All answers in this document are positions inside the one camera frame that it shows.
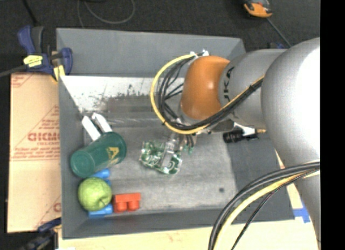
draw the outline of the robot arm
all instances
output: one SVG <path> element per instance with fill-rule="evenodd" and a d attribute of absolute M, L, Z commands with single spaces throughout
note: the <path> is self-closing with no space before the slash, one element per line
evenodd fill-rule
<path fill-rule="evenodd" d="M 263 75 L 261 88 L 233 109 L 228 119 L 266 130 L 286 167 L 320 160 L 320 38 L 287 50 L 249 52 L 232 61 L 198 58 L 185 77 L 182 118 L 191 122 L 209 117 Z M 320 175 L 302 179 L 296 186 L 321 249 Z"/>

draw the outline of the black cable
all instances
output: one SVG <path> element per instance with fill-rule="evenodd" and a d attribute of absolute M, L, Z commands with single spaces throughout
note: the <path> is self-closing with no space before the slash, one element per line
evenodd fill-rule
<path fill-rule="evenodd" d="M 272 23 L 272 21 L 267 17 L 267 21 L 269 24 L 275 29 L 275 31 L 278 33 L 278 35 L 285 41 L 287 46 L 291 48 L 290 42 L 286 39 L 286 37 L 278 30 L 278 28 Z"/>
<path fill-rule="evenodd" d="M 167 91 L 166 82 L 170 81 L 170 78 L 172 75 L 178 70 L 179 67 L 182 67 L 185 65 L 186 60 L 181 61 L 178 65 L 175 65 L 171 68 L 170 71 L 168 71 L 167 75 L 164 77 L 163 82 L 158 90 L 158 108 L 162 114 L 162 116 L 166 119 L 166 121 L 173 127 L 178 128 L 180 130 L 192 130 L 204 125 L 211 126 L 216 123 L 218 123 L 220 120 L 224 119 L 231 111 L 233 111 L 241 102 L 243 102 L 248 96 L 250 96 L 253 92 L 255 92 L 262 84 L 262 79 L 255 82 L 255 84 L 251 84 L 250 87 L 243 92 L 241 97 L 233 101 L 231 105 L 228 105 L 227 107 L 223 108 L 219 112 L 215 113 L 214 115 L 208 117 L 207 119 L 200 121 L 198 123 L 186 126 L 181 123 L 176 123 L 175 121 L 172 121 L 165 117 L 164 114 L 164 102 L 165 102 L 165 93 Z"/>
<path fill-rule="evenodd" d="M 292 175 L 296 175 L 308 170 L 319 170 L 319 169 L 320 169 L 320 162 L 314 162 L 314 163 L 308 163 L 304 165 L 289 167 L 289 168 L 281 169 L 279 171 L 268 173 L 267 175 L 260 177 L 259 182 L 255 180 L 249 185 L 245 186 L 228 202 L 228 204 L 223 208 L 223 210 L 219 214 L 210 234 L 208 250 L 213 250 L 217 236 L 220 232 L 220 229 L 222 228 L 225 220 L 230 214 L 231 209 L 245 195 L 251 193 L 252 191 L 258 190 L 262 186 L 269 185 L 278 180 L 282 180 L 283 178 L 290 177 Z"/>
<path fill-rule="evenodd" d="M 33 12 L 32 12 L 32 10 L 31 10 L 29 4 L 27 3 L 27 1 L 26 1 L 26 0 L 22 0 L 22 2 L 23 2 L 23 4 L 24 4 L 24 6 L 25 6 L 25 8 L 26 8 L 26 10 L 27 10 L 27 12 L 28 12 L 28 14 L 30 15 L 32 21 L 33 21 L 33 25 L 34 25 L 34 26 L 40 26 L 39 21 L 37 21 L 37 19 L 36 19 L 35 15 L 33 14 Z"/>
<path fill-rule="evenodd" d="M 294 179 L 288 181 L 285 184 L 280 185 L 279 187 L 277 187 L 274 191 L 270 192 L 269 194 L 267 194 L 267 196 L 261 201 L 261 203 L 258 205 L 258 207 L 254 210 L 254 212 L 251 214 L 251 216 L 248 218 L 246 224 L 243 226 L 241 232 L 239 233 L 239 235 L 236 238 L 236 241 L 234 242 L 233 246 L 231 247 L 231 250 L 234 250 L 234 248 L 237 246 L 237 244 L 239 243 L 240 239 L 243 237 L 245 231 L 248 229 L 249 225 L 251 222 L 253 222 L 255 216 L 258 214 L 258 212 L 261 210 L 261 208 L 267 203 L 267 201 L 275 194 L 277 193 L 280 189 L 282 189 L 283 187 L 286 187 L 294 182 L 296 182 L 298 179 L 301 179 L 303 177 L 306 177 L 307 175 L 310 175 L 314 172 L 316 172 L 318 170 L 311 170 L 311 171 L 307 171 L 305 174 L 300 175 L 295 177 Z"/>

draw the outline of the cardboard sheet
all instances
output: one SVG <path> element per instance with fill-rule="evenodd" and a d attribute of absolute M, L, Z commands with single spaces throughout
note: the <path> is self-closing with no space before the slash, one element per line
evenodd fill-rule
<path fill-rule="evenodd" d="M 11 76 L 8 232 L 35 231 L 61 215 L 57 82 Z"/>

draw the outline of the blue clamp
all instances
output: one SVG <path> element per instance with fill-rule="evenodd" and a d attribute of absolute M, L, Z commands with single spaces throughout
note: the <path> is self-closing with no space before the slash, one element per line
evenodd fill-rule
<path fill-rule="evenodd" d="M 39 56 L 40 59 L 34 61 L 34 63 L 25 63 L 27 72 L 44 72 L 52 75 L 57 79 L 54 68 L 51 61 L 54 59 L 61 59 L 64 67 L 65 74 L 69 74 L 72 70 L 73 59 L 72 59 L 72 50 L 70 48 L 62 48 L 55 55 L 48 55 L 47 53 L 42 52 L 41 43 L 42 43 L 42 32 L 43 27 L 31 27 L 27 25 L 21 28 L 18 33 L 18 40 L 22 47 L 25 48 L 26 54 L 29 57 L 30 55 Z"/>

